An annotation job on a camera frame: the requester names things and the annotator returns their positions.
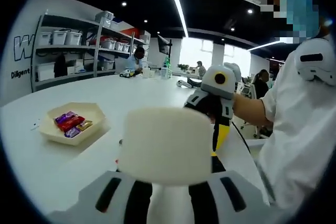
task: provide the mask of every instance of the candy bowl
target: candy bowl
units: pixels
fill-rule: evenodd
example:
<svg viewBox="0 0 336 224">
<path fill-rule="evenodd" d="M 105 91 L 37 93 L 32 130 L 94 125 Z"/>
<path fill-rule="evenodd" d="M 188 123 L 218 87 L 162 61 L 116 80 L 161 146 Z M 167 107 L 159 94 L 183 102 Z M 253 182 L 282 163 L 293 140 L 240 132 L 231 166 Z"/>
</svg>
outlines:
<svg viewBox="0 0 336 224">
<path fill-rule="evenodd" d="M 64 132 L 55 124 L 54 118 L 69 111 L 73 111 L 86 120 L 92 121 L 92 126 L 72 138 L 65 137 Z M 63 106 L 49 110 L 47 116 L 40 123 L 39 132 L 47 140 L 69 145 L 78 145 L 103 127 L 104 121 L 105 115 L 96 103 L 69 102 Z"/>
</svg>

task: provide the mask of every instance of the desk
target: desk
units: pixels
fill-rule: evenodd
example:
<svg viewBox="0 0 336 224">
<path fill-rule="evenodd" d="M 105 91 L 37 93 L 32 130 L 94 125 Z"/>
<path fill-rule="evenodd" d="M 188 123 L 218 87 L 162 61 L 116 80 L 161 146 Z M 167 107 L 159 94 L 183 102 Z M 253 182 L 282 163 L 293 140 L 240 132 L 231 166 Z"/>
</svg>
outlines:
<svg viewBox="0 0 336 224">
<path fill-rule="evenodd" d="M 202 79 L 202 77 L 200 77 L 199 75 L 194 74 L 194 73 L 186 73 L 186 72 L 173 71 L 172 75 L 173 76 L 187 77 L 187 78 L 197 79 L 197 80 L 201 80 Z"/>
<path fill-rule="evenodd" d="M 145 106 L 182 107 L 194 89 L 177 87 L 178 79 L 105 76 L 41 90 L 4 106 L 4 149 L 18 181 L 38 209 L 44 214 L 67 209 L 82 188 L 106 170 L 115 170 L 125 115 Z M 31 130 L 48 110 L 74 101 L 97 103 L 111 130 L 94 143 L 84 141 L 78 146 L 45 141 L 37 130 Z M 218 151 L 224 166 L 247 178 L 267 199 L 248 150 L 234 130 L 230 135 Z"/>
</svg>

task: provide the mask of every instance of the candy wrapper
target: candy wrapper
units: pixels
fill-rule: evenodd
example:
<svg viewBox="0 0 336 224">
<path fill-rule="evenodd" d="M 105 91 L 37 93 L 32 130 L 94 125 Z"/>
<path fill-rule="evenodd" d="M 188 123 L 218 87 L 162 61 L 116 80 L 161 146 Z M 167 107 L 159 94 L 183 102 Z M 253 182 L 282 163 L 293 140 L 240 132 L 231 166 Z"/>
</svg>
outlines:
<svg viewBox="0 0 336 224">
<path fill-rule="evenodd" d="M 68 138 L 73 138 L 74 136 L 78 135 L 80 133 L 80 130 L 77 129 L 76 127 L 71 128 L 69 131 L 64 133 L 64 136 Z"/>
<path fill-rule="evenodd" d="M 78 124 L 82 123 L 85 118 L 81 116 L 73 116 L 68 119 L 66 122 L 59 123 L 57 126 L 63 131 L 68 132 L 71 128 L 77 126 Z"/>
<path fill-rule="evenodd" d="M 60 123 L 64 123 L 66 121 L 68 121 L 70 118 L 77 116 L 76 113 L 69 111 L 68 113 L 65 113 L 57 118 L 54 119 L 56 124 L 60 124 Z"/>
<path fill-rule="evenodd" d="M 77 128 L 80 130 L 80 131 L 84 131 L 86 130 L 88 127 L 90 127 L 91 125 L 93 125 L 92 121 L 89 121 L 89 120 L 85 120 L 83 121 L 82 123 L 80 123 Z"/>
</svg>

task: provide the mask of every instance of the floor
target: floor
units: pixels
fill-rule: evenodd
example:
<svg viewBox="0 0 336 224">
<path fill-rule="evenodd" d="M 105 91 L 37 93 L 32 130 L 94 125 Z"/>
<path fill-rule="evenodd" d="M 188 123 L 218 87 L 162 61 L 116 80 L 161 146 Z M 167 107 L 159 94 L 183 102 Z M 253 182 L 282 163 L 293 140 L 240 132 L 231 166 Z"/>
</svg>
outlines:
<svg viewBox="0 0 336 224">
<path fill-rule="evenodd" d="M 240 127 L 244 125 L 244 121 L 240 118 L 237 118 L 236 116 L 233 117 L 233 122 L 238 127 L 240 133 L 243 135 L 246 141 L 254 140 L 254 137 L 253 137 L 253 135 L 255 134 L 254 126 L 248 125 L 248 126 L 244 126 L 243 129 L 240 129 Z M 260 147 L 250 147 L 252 157 L 257 158 L 260 150 L 261 150 L 261 146 Z"/>
</svg>

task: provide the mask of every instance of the face mask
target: face mask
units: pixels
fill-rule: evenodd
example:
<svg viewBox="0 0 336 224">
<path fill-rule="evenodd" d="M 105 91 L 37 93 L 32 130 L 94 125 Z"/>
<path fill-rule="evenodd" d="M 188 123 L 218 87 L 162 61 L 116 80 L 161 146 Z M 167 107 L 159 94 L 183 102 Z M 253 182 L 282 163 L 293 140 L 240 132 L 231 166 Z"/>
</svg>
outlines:
<svg viewBox="0 0 336 224">
<path fill-rule="evenodd" d="M 293 36 L 300 42 L 319 33 L 319 10 L 312 0 L 280 0 L 279 17 L 293 25 Z"/>
</svg>

